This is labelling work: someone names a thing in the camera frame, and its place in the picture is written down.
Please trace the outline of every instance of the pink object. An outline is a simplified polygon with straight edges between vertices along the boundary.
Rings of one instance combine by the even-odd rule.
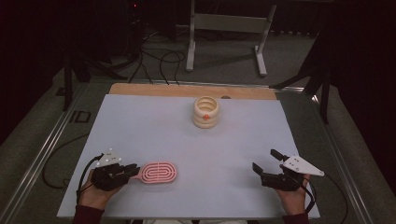
[[[175,165],[167,161],[157,161],[147,163],[140,169],[138,175],[132,179],[140,179],[145,184],[160,184],[171,182],[177,174]]]

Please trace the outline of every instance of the wire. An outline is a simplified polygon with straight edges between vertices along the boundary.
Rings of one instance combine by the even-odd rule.
[[[178,60],[180,61],[180,57],[178,56],[178,54],[177,54],[175,51],[172,51],[172,50],[171,50],[170,52],[165,53],[165,54],[161,57],[161,62],[160,62],[160,72],[161,72],[161,75],[163,76],[163,78],[165,78],[165,75],[163,74],[163,67],[162,67],[163,62],[164,62],[163,58],[165,58],[167,55],[169,55],[169,54],[171,54],[171,53],[175,53],[176,56],[178,57]],[[178,81],[177,81],[177,71],[178,71],[178,68],[179,68],[179,67],[180,67],[180,63],[177,64],[177,69],[176,69],[176,71],[175,71],[175,73],[174,73],[174,78],[175,78],[175,82],[177,83],[177,85],[180,85],[180,84],[178,83]]]
[[[314,198],[314,196],[312,195],[312,193],[303,185],[303,183],[300,183],[299,181],[297,181],[294,177],[290,176],[290,175],[286,175],[289,179],[293,180],[294,182],[296,182],[297,184],[300,185],[300,188],[302,188],[306,194],[308,194],[308,196],[311,198],[311,202],[309,203],[309,205],[305,208],[305,212],[308,214],[311,209],[314,207],[315,202],[316,202],[316,198]]]
[[[334,183],[334,185],[338,188],[338,190],[340,191],[341,195],[343,196],[344,202],[346,204],[346,213],[344,214],[344,217],[342,219],[342,221],[340,222],[341,224],[344,223],[347,219],[347,214],[348,214],[348,204],[347,204],[347,197],[344,194],[344,192],[341,190],[340,186],[334,181],[334,179],[332,179],[331,176],[329,176],[328,174],[326,174],[326,176]]]
[[[77,140],[80,139],[80,138],[83,138],[83,137],[85,137],[85,136],[88,136],[88,134],[90,134],[90,133],[84,133],[82,136],[73,138],[72,140],[67,141],[67,142],[61,144],[60,146],[56,147],[56,148],[51,152],[51,154],[50,154],[49,157],[47,158],[46,162],[44,163],[43,169],[42,169],[42,171],[41,171],[41,177],[42,177],[42,179],[43,179],[44,184],[46,184],[48,187],[53,188],[53,189],[64,189],[65,187],[68,186],[68,183],[67,183],[67,182],[69,181],[69,179],[64,179],[63,185],[62,185],[62,186],[56,186],[56,185],[51,184],[51,183],[47,180],[47,178],[46,178],[46,169],[47,169],[47,165],[48,165],[50,159],[52,158],[52,156],[55,155],[55,153],[56,153],[57,151],[59,151],[59,149],[61,149],[61,148],[65,147],[65,146],[67,146],[68,144],[70,144],[70,143],[72,143],[72,142],[77,141]]]
[[[142,64],[142,67],[143,67],[143,70],[145,70],[146,78],[148,79],[149,83],[154,84],[154,82],[152,82],[151,77],[149,76],[147,67],[145,65],[143,65],[143,64]]]
[[[181,63],[186,58],[186,55],[183,52],[180,52],[180,51],[171,50],[171,49],[157,49],[157,50],[167,50],[169,52],[167,52],[166,54],[168,54],[168,53],[181,54],[183,57],[182,58],[178,57],[178,60],[176,60],[176,61],[166,61],[166,60],[163,59],[163,56],[161,58],[159,58],[159,57],[154,56],[154,55],[152,55],[152,54],[150,54],[150,53],[148,53],[148,52],[146,52],[144,50],[142,50],[142,52],[147,54],[148,56],[154,58],[154,59],[157,59],[159,61],[163,61],[164,63]]]
[[[93,164],[94,161],[99,161],[102,157],[103,157],[103,153],[100,156],[94,157],[92,160],[90,160],[88,162],[88,164],[85,166],[84,171],[82,172],[81,178],[79,179],[79,183],[78,183],[78,190],[76,190],[76,194],[77,194],[77,204],[79,203],[79,198],[81,196],[81,193],[86,190],[87,188],[89,188],[91,185],[89,185],[87,188],[85,189],[81,189],[82,188],[82,181],[84,181],[84,177],[85,174],[87,173],[88,169],[90,168],[91,164]]]
[[[148,72],[147,72],[146,66],[143,65],[143,52],[142,52],[142,46],[143,46],[143,44],[144,44],[146,41],[148,41],[148,39],[149,39],[152,35],[156,35],[156,34],[157,34],[157,33],[153,33],[153,34],[151,34],[151,35],[146,36],[145,38],[143,38],[142,42],[140,43],[140,46],[139,46],[139,63],[138,63],[139,65],[137,66],[137,68],[136,68],[136,69],[134,70],[134,72],[132,73],[131,77],[130,77],[129,80],[128,80],[128,83],[131,83],[131,82],[132,82],[132,79],[134,79],[134,76],[137,74],[137,72],[139,71],[140,67],[143,66],[143,69],[144,69],[145,72],[146,72],[146,77],[148,78],[148,80],[150,81],[150,83],[153,84],[153,82],[152,82],[152,80],[151,80],[151,78],[149,77],[149,74],[148,74]]]
[[[308,181],[309,186],[311,186],[312,194],[314,195],[315,202],[316,202],[316,201],[318,200],[317,189],[315,189],[315,186],[312,184],[312,181],[310,181],[309,179],[307,179],[307,178],[305,178],[305,177],[304,177],[304,179],[305,179],[306,181]]]

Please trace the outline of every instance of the human hand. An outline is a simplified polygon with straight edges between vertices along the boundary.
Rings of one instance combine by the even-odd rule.
[[[310,175],[304,175],[303,186],[306,187],[308,184],[307,179]],[[283,209],[288,216],[294,216],[305,213],[305,190],[298,188],[295,191],[283,191],[275,189],[277,195],[279,195],[280,201],[282,202]]]
[[[81,189],[84,189],[79,198],[78,204],[105,210],[107,202],[110,198],[116,194],[122,187],[113,189],[111,191],[105,191],[98,189],[92,182],[92,173],[93,170],[90,170],[90,174],[88,175],[88,179]]]

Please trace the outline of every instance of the red sleeve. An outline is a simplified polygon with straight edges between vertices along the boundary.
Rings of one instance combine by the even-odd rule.
[[[284,216],[282,218],[285,224],[309,224],[307,213],[302,213],[295,216]]]
[[[105,210],[77,205],[73,224],[99,224],[104,212]]]

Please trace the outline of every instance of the white table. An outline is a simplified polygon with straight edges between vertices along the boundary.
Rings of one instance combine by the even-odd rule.
[[[134,86],[146,91],[152,88]],[[160,87],[166,88],[180,92],[200,89],[209,95],[213,90]],[[249,88],[235,90],[263,92]],[[151,186],[130,180],[109,202],[105,217],[265,219],[284,215],[275,191],[262,187],[260,177],[251,169],[251,164],[256,162],[267,173],[278,174],[281,172],[279,161],[270,156],[271,148],[287,155],[298,153],[280,102],[219,99],[219,123],[203,130],[195,127],[191,120],[194,99],[191,96],[107,95],[58,217],[74,215],[75,192],[83,168],[90,159],[109,148],[123,158],[123,165],[171,161],[177,168],[177,178],[169,184]],[[318,209],[314,207],[309,215],[319,217]]]

